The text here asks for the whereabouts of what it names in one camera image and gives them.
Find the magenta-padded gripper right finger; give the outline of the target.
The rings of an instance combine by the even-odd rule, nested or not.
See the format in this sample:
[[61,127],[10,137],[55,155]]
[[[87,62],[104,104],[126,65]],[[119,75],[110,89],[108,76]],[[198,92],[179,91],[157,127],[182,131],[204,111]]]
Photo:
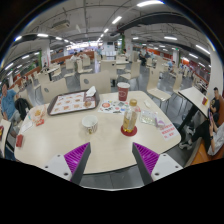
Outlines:
[[132,153],[145,185],[182,169],[167,153],[157,154],[138,143],[133,144]]

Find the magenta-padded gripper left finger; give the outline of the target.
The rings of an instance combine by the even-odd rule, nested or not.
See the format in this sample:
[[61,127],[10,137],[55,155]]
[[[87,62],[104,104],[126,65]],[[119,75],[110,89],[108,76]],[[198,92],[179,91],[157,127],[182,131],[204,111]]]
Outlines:
[[66,154],[57,154],[43,169],[76,185],[79,185],[91,153],[90,143],[85,143]]

